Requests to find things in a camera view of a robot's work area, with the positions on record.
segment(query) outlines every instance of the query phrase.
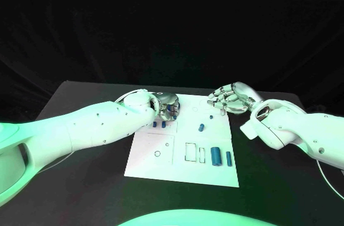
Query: black backdrop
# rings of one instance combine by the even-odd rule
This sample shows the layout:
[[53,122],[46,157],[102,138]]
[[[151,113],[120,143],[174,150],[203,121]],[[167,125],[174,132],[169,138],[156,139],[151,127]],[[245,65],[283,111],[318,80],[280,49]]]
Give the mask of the black backdrop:
[[341,115],[342,4],[0,0],[0,120],[33,120],[65,80],[212,89],[241,81]]

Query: white paper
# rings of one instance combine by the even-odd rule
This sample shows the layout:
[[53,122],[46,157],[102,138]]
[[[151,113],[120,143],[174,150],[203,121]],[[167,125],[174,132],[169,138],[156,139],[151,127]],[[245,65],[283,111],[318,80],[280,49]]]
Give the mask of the white paper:
[[[124,176],[238,187],[228,116],[221,116],[219,109],[206,104],[208,96],[177,94],[177,98],[176,120],[161,128],[157,118],[156,128],[151,124],[134,133]],[[186,143],[195,144],[195,161],[185,160]],[[221,166],[211,164],[212,147],[221,151]],[[225,164],[226,151],[232,166]]]

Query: robotic hand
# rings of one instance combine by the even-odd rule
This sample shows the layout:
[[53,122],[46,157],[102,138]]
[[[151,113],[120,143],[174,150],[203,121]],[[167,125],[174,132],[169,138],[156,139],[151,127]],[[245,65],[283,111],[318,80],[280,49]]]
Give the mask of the robotic hand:
[[257,136],[276,150],[294,144],[309,157],[344,169],[344,118],[323,113],[306,114],[290,102],[263,100],[241,82],[219,87],[208,104],[234,114],[250,110],[250,120],[239,127],[251,140]]
[[114,102],[93,104],[62,116],[23,124],[0,123],[0,206],[56,158],[120,140],[157,116],[173,121],[177,108],[174,94],[140,89]]

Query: blue cylinder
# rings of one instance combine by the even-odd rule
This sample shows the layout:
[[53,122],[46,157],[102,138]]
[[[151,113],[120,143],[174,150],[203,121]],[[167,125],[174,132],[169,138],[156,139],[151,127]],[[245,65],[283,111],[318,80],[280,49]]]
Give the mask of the blue cylinder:
[[225,156],[226,156],[226,165],[231,166],[231,153],[228,151],[225,152]]
[[203,124],[199,125],[198,130],[202,132],[202,129],[203,129]]
[[219,155],[219,148],[213,147],[209,149],[211,152],[211,162],[213,166],[221,166],[222,162],[221,162],[221,155]]

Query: table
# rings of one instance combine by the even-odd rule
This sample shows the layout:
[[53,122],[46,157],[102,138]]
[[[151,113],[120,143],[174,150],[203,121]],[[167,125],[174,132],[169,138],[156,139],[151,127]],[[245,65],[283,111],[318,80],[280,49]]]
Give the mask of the table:
[[[212,92],[200,88],[66,81],[37,120],[114,101],[140,88],[192,95]],[[294,94],[260,94],[265,99],[284,99],[302,107]],[[344,225],[344,202],[320,177],[315,160],[294,145],[274,150],[258,138],[250,141],[239,130],[248,115],[248,112],[228,115],[239,188],[124,177],[130,135],[108,145],[75,152],[34,176],[0,208],[1,225],[117,225],[147,213],[172,209],[222,211],[286,226]],[[341,171],[322,166],[325,174],[342,186]]]

